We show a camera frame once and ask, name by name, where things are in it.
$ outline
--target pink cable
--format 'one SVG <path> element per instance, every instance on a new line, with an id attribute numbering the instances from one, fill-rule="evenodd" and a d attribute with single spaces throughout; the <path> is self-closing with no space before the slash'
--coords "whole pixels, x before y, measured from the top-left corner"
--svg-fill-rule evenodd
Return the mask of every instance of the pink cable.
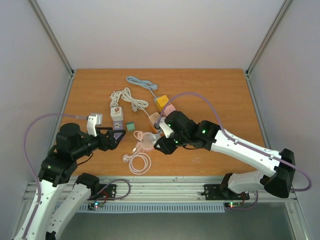
<path id="1" fill-rule="evenodd" d="M 200 94 L 198 94 L 198 93 L 196 93 L 196 92 L 183 92 L 183 93 L 180 93 L 180 94 L 174 96 L 173 98 L 171 98 L 171 99 L 166 103 L 166 105 L 164 106 L 164 108 L 162 109 L 162 111 L 161 111 L 161 113 L 160 113 L 160 116 L 163 116 L 164 111 L 165 111 L 165 108 L 166 108 L 173 100 L 175 100 L 175 99 L 177 99 L 177 98 L 179 98 L 179 97 L 181 97 L 181 96 L 184 96 L 184 95 L 193 95 L 193 96 L 196 96 L 196 97 L 199 97 L 199 98 L 203 99 L 203 100 L 209 105 L 209 107 L 211 108 L 212 112 L 214 113 L 214 115 L 215 115 L 215 117 L 216 117 L 216 120 L 218 121 L 218 124 L 220 125 L 220 128 L 221 128 L 221 131 L 222 131 L 223 135 L 224 135 L 226 138 L 228 138 L 229 140 L 231 140 L 232 142 L 235 142 L 235 141 L 236 141 L 234 138 L 232 138 L 231 136 L 229 136 L 229 135 L 226 133 L 225 128 L 224 128 L 224 126 L 223 126 L 223 124 L 222 124 L 222 122 L 221 122 L 221 119 L 220 119 L 220 117 L 219 117 L 216 109 L 214 108 L 214 106 L 209 102 L 208 99 L 206 99 L 204 96 L 202 96 L 202 95 L 200 95 Z M 293 169 L 295 169 L 295 170 L 298 170 L 300 173 L 302 173 L 302 174 L 307 178 L 307 180 L 308 180 L 308 182 L 309 182 L 309 183 L 308 183 L 308 186 L 305 187 L 305 188 L 298 188 L 298 189 L 297 189 L 297 188 L 291 188 L 292 191 L 305 192 L 305 191 L 308 191 L 308 190 L 312 187 L 312 181 L 311 181 L 310 176 L 309 176 L 304 170 L 302 170 L 301 168 L 299 168 L 298 166 L 295 166 L 295 165 L 293 165 L 293 164 L 291 164 L 291 163 L 289 163 L 289 162 L 286 162 L 285 160 L 282 160 L 282 159 L 280 159 L 280 158 L 278 158 L 278 157 L 275 157 L 275 156 L 273 156 L 273 155 L 271 155 L 271 154 L 268 154 L 267 152 L 264 152 L 264 151 L 261 151 L 261 150 L 259 150 L 259 149 L 256 149 L 256 148 L 254 148 L 254 147 L 252 147 L 252 146 L 250 146 L 250 145 L 248 145 L 248 144 L 246 144 L 246 143 L 244 143 L 244 142 L 237 141 L 237 144 L 239 144 L 239 145 L 241 145 L 241 146 L 243 146 L 243 147 L 246 147 L 247 149 L 250 149 L 250 150 L 252 150 L 252 151 L 255 151 L 255 152 L 259 153 L 259 154 L 262 154 L 262 155 L 264 155 L 264 156 L 266 156 L 266 157 L 268 157 L 268 158 L 272 158 L 272 159 L 274 159 L 274 160 L 277 160 L 277 161 L 279 161 L 280 163 L 285 164 L 285 165 L 287 165 L 287 166 L 289 166 L 289 167 L 291 167 L 291 168 L 293 168 Z"/>
<path id="2" fill-rule="evenodd" d="M 25 133 L 23 135 L 23 142 L 22 142 L 23 154 L 24 154 L 24 158 L 26 160 L 26 163 L 27 163 L 27 165 L 28 165 L 28 167 L 29 167 L 29 169 L 30 169 L 30 171 L 32 173 L 32 176 L 33 176 L 34 180 L 35 180 L 35 184 L 36 184 L 36 189 L 38 191 L 38 195 L 37 195 L 37 200 L 36 200 L 37 205 L 34 206 L 34 209 L 33 209 L 33 212 L 32 212 L 32 214 L 30 216 L 29 222 L 27 223 L 27 225 L 25 227 L 25 230 L 23 232 L 22 239 L 25 239 L 27 234 L 28 234 L 28 230 L 29 230 L 29 228 L 31 226 L 31 223 L 32 223 L 32 221 L 33 221 L 33 219 L 34 219 L 34 217 L 36 215 L 36 212 L 38 210 L 39 204 L 41 202 L 41 194 L 42 194 L 38 176 L 37 176 L 35 170 L 33 169 L 32 165 L 31 165 L 31 162 L 30 162 L 30 160 L 28 158 L 28 155 L 27 155 L 27 147 L 26 147 L 27 135 L 28 135 L 28 132 L 31 129 L 31 127 L 36 122 L 38 122 L 41 119 L 44 119 L 44 118 L 47 118 L 47 117 L 53 117 L 53 116 L 70 117 L 70 118 L 76 118 L 76 119 L 87 119 L 86 116 L 77 116 L 77 115 L 70 115 L 70 114 L 64 114 L 64 113 L 48 113 L 48 114 L 45 114 L 45 115 L 37 117 L 26 128 L 26 131 L 25 131 Z"/>

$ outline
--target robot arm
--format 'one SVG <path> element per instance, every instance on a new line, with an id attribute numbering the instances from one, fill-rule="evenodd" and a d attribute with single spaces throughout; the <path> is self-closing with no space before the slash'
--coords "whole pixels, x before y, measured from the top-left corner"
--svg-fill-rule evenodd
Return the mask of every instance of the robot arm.
<path id="1" fill-rule="evenodd" d="M 57 201 L 65 189 L 72 173 L 77 169 L 77 160 L 90 156 L 96 149 L 114 150 L 126 134 L 125 130 L 112 130 L 110 127 L 97 127 L 102 115 L 92 114 L 88 117 L 87 133 L 80 130 L 76 123 L 64 124 L 56 135 L 56 145 L 42 162 L 38 177 L 41 188 L 41 200 L 38 190 L 31 208 L 14 240 L 57 240 L 69 220 L 81 205 L 99 188 L 99 178 L 84 173 L 78 177 L 69 197 L 52 215 Z M 117 139 L 114 133 L 121 133 Z"/>
<path id="2" fill-rule="evenodd" d="M 244 191 L 263 189 L 280 198 L 289 196 L 294 169 L 255 150 L 265 151 L 271 156 L 278 156 L 286 162 L 295 164 L 292 151 L 284 149 L 279 152 L 267 149 L 226 131 L 235 139 L 231 141 L 224 135 L 219 125 L 206 120 L 196 124 L 180 111 L 173 111 L 166 118 L 163 117 L 159 127 L 163 130 L 164 136 L 155 143 L 154 148 L 164 154 L 172 154 L 179 146 L 183 148 L 193 146 L 195 149 L 204 148 L 229 155 L 258 170 L 243 174 L 226 174 L 220 185 L 220 190 L 226 199 Z"/>

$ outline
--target white cable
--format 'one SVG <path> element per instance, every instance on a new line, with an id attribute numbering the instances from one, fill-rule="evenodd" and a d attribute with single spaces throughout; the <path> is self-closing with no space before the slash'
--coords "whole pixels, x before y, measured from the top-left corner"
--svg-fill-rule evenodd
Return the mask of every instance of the white cable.
<path id="1" fill-rule="evenodd" d="M 111 98 L 111 102 L 110 102 L 110 108 L 113 108 L 113 107 L 118 107 L 118 102 L 119 102 L 119 99 L 121 97 L 121 94 L 122 94 L 122 91 L 114 91 L 110 98 Z"/>
<path id="2" fill-rule="evenodd" d="M 133 133 L 133 135 L 137 139 L 137 144 L 135 145 L 134 149 L 132 150 L 133 155 L 130 156 L 128 154 L 125 154 L 122 157 L 122 160 L 125 163 L 129 163 L 130 172 L 132 172 L 135 175 L 143 175 L 146 172 L 148 172 L 149 169 L 151 168 L 151 157 L 148 154 L 144 153 L 144 150 L 141 147 L 141 142 L 142 142 L 142 139 L 145 134 L 149 134 L 149 132 L 143 133 L 142 131 L 135 131 Z M 142 169 L 136 169 L 134 167 L 134 159 L 138 158 L 138 157 L 142 158 L 142 160 L 144 162 L 144 167 Z"/>
<path id="3" fill-rule="evenodd" d="M 122 93 L 121 99 L 131 103 L 131 108 L 134 112 L 140 109 L 140 110 L 143 110 L 149 116 L 149 114 L 145 110 L 145 108 L 149 106 L 149 103 L 147 101 L 141 100 L 141 99 L 135 99 L 134 97 L 132 97 L 130 89 L 128 87 L 122 90 L 121 93 Z"/>

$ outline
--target wooden table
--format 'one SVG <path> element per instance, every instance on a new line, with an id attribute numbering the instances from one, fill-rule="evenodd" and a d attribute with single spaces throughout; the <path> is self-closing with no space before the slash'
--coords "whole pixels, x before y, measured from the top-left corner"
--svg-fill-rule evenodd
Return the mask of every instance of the wooden table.
<path id="1" fill-rule="evenodd" d="M 127 76 L 150 80 L 158 85 L 157 96 L 167 95 L 170 99 L 182 92 L 197 92 L 206 97 L 216 108 L 224 127 L 231 133 L 254 144 L 263 146 L 263 138 L 242 69 L 78 69 L 71 87 L 65 113 L 88 116 L 103 114 L 103 126 L 112 127 L 109 96 L 113 91 L 129 87 L 133 97 L 149 102 L 149 114 L 158 109 L 149 90 L 129 84 Z M 208 105 L 195 96 L 183 96 L 173 102 L 196 123 L 202 120 L 217 122 Z M 138 131 L 150 132 L 147 115 L 133 112 L 131 104 L 119 101 L 123 108 L 124 124 L 133 121 Z M 64 117 L 61 124 L 77 123 L 86 131 L 86 121 Z M 115 150 L 96 150 L 93 158 L 77 168 L 74 175 L 83 172 L 96 176 L 132 176 L 124 154 L 131 154 L 137 141 L 132 132 Z M 186 150 L 178 148 L 172 155 L 153 150 L 148 153 L 152 159 L 151 169 L 144 176 L 223 176 L 225 173 L 245 173 L 254 168 L 225 154 L 204 149 Z M 134 166 L 141 168 L 143 161 L 134 160 Z"/>

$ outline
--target gray ventilation grille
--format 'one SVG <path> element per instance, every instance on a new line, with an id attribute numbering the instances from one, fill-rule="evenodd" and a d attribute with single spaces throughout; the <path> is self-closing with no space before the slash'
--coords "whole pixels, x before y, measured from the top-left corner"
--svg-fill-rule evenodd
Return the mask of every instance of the gray ventilation grille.
<path id="1" fill-rule="evenodd" d="M 80 206 L 78 213 L 135 214 L 135 213 L 224 213 L 223 203 L 117 203 L 89 210 L 88 204 Z"/>

